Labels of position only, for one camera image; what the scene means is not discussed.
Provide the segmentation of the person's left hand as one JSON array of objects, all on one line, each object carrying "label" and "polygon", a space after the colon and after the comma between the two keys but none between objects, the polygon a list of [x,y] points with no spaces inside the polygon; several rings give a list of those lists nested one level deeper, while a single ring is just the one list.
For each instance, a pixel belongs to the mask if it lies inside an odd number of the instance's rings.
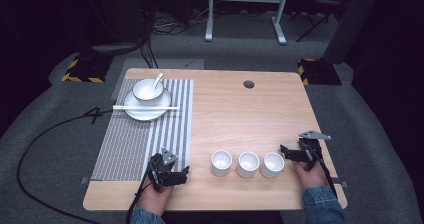
[{"label": "person's left hand", "polygon": [[146,181],[142,186],[142,193],[136,206],[157,216],[161,216],[165,211],[168,199],[173,190],[173,186],[164,186],[160,191],[156,191],[152,182]]}]

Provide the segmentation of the black tripod stand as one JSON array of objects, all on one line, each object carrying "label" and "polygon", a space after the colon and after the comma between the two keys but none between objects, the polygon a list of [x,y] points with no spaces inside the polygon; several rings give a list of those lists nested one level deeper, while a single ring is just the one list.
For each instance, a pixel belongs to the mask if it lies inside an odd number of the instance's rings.
[{"label": "black tripod stand", "polygon": [[327,22],[333,15],[339,22],[337,14],[345,8],[347,0],[293,0],[294,4],[290,8],[290,19],[293,20],[302,13],[307,15],[311,27],[300,35],[296,41],[300,42],[321,23]]}]

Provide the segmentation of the black yellow striped base plate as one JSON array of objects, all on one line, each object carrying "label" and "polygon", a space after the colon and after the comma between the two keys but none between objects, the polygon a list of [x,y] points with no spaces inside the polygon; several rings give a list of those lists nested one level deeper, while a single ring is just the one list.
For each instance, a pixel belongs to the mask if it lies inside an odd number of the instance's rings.
[{"label": "black yellow striped base plate", "polygon": [[63,81],[103,83],[111,66],[110,56],[85,58],[77,55],[62,77]]},{"label": "black yellow striped base plate", "polygon": [[301,59],[297,66],[304,85],[341,85],[334,66],[322,59]]}]

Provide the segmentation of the grey striped placemat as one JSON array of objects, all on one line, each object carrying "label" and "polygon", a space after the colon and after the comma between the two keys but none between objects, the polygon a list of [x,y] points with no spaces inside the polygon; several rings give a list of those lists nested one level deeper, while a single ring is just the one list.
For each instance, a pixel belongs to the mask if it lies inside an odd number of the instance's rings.
[{"label": "grey striped placemat", "polygon": [[178,157],[173,169],[190,165],[194,82],[165,79],[163,103],[168,107],[150,117],[115,110],[93,170],[95,181],[139,181],[148,160],[163,148]]}]

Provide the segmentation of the white ceramic bowl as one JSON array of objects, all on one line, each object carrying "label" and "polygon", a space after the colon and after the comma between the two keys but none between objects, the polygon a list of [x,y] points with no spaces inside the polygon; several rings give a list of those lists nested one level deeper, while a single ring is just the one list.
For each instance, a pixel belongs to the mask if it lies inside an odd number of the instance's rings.
[{"label": "white ceramic bowl", "polygon": [[132,92],[141,104],[154,105],[163,96],[164,86],[155,79],[142,79],[134,85]]}]

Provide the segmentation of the person's right hand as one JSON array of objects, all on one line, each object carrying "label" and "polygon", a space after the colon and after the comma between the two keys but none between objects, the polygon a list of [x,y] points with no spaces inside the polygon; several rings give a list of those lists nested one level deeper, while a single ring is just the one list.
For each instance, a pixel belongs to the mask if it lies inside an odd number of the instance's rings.
[{"label": "person's right hand", "polygon": [[300,162],[293,161],[292,164],[304,189],[329,185],[325,172],[318,162],[315,162],[310,170],[306,170]]}]

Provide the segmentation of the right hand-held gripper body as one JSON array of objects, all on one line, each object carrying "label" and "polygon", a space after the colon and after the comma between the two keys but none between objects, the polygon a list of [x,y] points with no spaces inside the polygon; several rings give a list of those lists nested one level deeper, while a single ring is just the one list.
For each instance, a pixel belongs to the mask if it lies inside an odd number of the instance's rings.
[{"label": "right hand-held gripper body", "polygon": [[320,139],[331,140],[331,137],[315,130],[309,130],[299,134],[298,143],[301,150],[306,153],[305,162],[307,163],[308,169],[312,169],[316,161],[320,163],[324,170],[327,169],[322,155],[322,149],[319,142]]}]

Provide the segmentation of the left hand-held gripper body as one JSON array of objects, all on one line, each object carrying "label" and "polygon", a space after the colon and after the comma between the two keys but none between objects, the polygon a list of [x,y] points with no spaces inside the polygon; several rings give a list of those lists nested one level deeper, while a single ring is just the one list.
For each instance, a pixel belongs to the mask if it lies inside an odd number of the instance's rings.
[{"label": "left hand-held gripper body", "polygon": [[164,147],[150,158],[147,173],[155,187],[177,185],[178,175],[172,171],[177,160],[178,157]]}]

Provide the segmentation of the white ceramic plate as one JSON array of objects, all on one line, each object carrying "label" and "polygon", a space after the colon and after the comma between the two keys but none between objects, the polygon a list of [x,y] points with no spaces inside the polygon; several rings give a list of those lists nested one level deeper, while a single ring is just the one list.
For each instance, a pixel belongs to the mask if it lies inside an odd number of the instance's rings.
[{"label": "white ceramic plate", "polygon": [[[132,92],[128,93],[124,99],[125,106],[143,106]],[[170,107],[171,106],[171,94],[165,90],[162,96],[158,99],[158,102],[154,104],[154,107]],[[131,118],[139,121],[150,121],[161,117],[166,113],[166,110],[126,110],[125,113]]]}]

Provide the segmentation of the grey column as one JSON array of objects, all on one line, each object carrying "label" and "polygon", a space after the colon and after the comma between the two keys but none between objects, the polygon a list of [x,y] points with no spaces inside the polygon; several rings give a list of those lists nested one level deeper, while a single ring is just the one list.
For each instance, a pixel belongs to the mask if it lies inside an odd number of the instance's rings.
[{"label": "grey column", "polygon": [[321,59],[340,64],[347,57],[377,0],[351,0]]}]

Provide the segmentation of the white ceramic spoon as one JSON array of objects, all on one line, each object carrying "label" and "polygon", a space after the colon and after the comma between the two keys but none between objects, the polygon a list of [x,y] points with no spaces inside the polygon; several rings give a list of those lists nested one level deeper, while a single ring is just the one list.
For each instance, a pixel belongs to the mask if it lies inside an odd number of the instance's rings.
[{"label": "white ceramic spoon", "polygon": [[153,83],[153,85],[152,85],[152,88],[153,88],[154,90],[156,90],[156,88],[157,88],[157,86],[158,86],[158,83],[161,81],[161,79],[163,78],[163,76],[164,76],[164,74],[163,74],[163,73],[159,73],[159,74],[158,74],[158,76],[156,77],[156,79],[155,79],[155,81],[154,81],[154,83]]}]

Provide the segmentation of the white ceramic cup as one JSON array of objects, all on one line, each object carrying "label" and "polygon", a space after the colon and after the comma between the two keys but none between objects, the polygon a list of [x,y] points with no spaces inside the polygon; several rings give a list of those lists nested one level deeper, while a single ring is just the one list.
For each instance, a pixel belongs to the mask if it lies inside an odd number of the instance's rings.
[{"label": "white ceramic cup", "polygon": [[258,156],[253,152],[246,151],[239,155],[236,171],[240,177],[249,179],[255,175],[259,164]]},{"label": "white ceramic cup", "polygon": [[263,158],[260,172],[265,178],[272,179],[276,178],[284,167],[284,158],[278,153],[270,152]]},{"label": "white ceramic cup", "polygon": [[232,156],[226,150],[217,150],[211,157],[211,171],[215,176],[223,177],[230,172]]}]

